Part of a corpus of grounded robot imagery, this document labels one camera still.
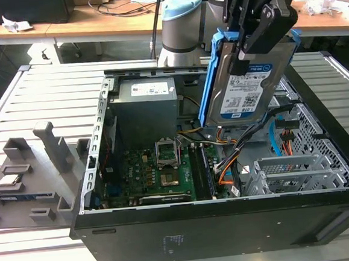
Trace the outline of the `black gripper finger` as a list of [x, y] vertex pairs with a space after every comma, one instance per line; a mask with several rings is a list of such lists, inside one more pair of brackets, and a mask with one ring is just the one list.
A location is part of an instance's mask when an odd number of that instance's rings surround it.
[[223, 21], [228, 32], [238, 33], [238, 48], [253, 51], [256, 20], [253, 15], [252, 0], [224, 0]]
[[239, 13], [239, 39], [233, 51], [229, 73], [242, 75], [247, 72], [249, 55], [267, 54], [285, 36], [298, 20], [297, 11], [287, 6], [285, 15], [279, 6], [265, 4], [261, 17], [257, 19], [246, 9]]

